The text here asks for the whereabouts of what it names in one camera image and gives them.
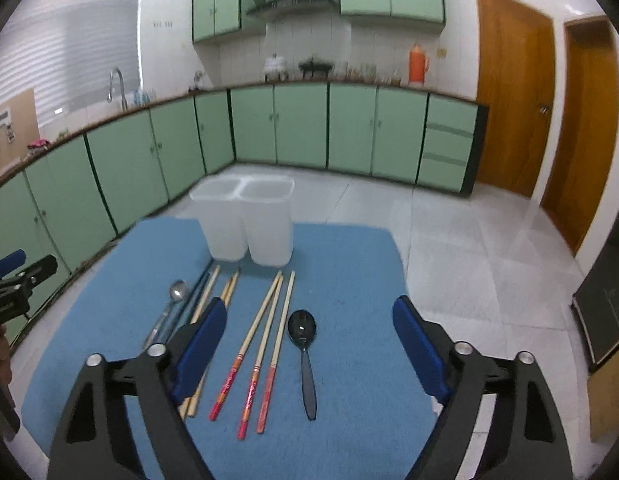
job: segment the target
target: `kitchen sink faucet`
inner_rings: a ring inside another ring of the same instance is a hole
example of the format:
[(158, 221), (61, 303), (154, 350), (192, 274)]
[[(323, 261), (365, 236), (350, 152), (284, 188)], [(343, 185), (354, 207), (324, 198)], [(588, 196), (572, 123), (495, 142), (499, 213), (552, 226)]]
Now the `kitchen sink faucet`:
[(110, 91), (107, 94), (107, 102), (111, 103), (112, 102), (112, 91), (114, 90), (114, 73), (118, 72), (118, 79), (121, 82), (121, 106), (123, 108), (123, 110), (127, 109), (127, 99), (125, 99), (125, 85), (123, 84), (123, 74), (121, 74), (121, 69), (119, 69), (119, 67), (115, 66), (114, 70), (112, 70), (112, 73), (110, 73)]

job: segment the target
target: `cardboard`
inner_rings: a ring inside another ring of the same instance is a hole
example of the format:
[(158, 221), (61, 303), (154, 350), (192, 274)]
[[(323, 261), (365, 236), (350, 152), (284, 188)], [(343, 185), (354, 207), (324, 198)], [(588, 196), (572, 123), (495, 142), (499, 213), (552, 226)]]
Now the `cardboard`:
[(590, 437), (595, 442), (619, 428), (619, 349), (587, 381)]
[(12, 166), (25, 160), (27, 145), (40, 138), (33, 88), (1, 104), (0, 113), (8, 107), (12, 115), (14, 142), (8, 143), (6, 128), (2, 126), (0, 128), (0, 176)]

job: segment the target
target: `spoon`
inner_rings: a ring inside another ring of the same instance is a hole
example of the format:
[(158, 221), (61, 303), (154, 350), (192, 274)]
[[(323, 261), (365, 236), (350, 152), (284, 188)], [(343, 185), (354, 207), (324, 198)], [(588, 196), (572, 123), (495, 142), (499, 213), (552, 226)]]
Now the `spoon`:
[(316, 419), (316, 388), (311, 372), (308, 348), (316, 336), (316, 320), (307, 310), (293, 312), (287, 322), (290, 339), (301, 349), (301, 385), (303, 404), (309, 420)]
[(158, 320), (148, 336), (145, 338), (145, 343), (143, 343), (143, 350), (149, 348), (149, 346), (154, 343), (154, 340), (160, 332), (161, 327), (163, 327), (163, 323), (170, 316), (170, 312), (174, 305), (179, 301), (183, 301), (183, 299), (187, 295), (187, 283), (183, 280), (176, 280), (170, 285), (170, 290), (168, 291), (170, 294), (170, 302), (165, 306), (163, 312), (161, 312)]

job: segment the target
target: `window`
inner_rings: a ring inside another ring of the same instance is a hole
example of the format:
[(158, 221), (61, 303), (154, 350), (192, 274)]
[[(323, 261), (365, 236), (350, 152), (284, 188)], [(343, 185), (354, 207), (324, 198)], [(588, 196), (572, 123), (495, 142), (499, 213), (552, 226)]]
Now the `window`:
[(140, 85), (139, 0), (23, 0), (0, 34), (0, 103), (34, 88), (39, 126)]

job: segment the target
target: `silver screw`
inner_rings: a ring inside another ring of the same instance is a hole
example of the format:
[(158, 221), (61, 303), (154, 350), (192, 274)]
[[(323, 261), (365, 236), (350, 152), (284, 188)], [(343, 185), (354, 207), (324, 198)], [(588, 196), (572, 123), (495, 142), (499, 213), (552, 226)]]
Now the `silver screw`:
[(454, 345), (454, 350), (461, 355), (469, 355), (474, 352), (474, 347), (465, 341), (459, 341)]
[(156, 343), (148, 348), (148, 355), (152, 357), (160, 357), (168, 350), (168, 347), (163, 343)]
[(518, 354), (518, 358), (526, 365), (531, 365), (534, 362), (534, 356), (529, 352), (521, 352)]
[(91, 356), (88, 357), (85, 361), (85, 364), (87, 366), (98, 366), (99, 364), (101, 364), (102, 360), (103, 356), (101, 354), (91, 354)]

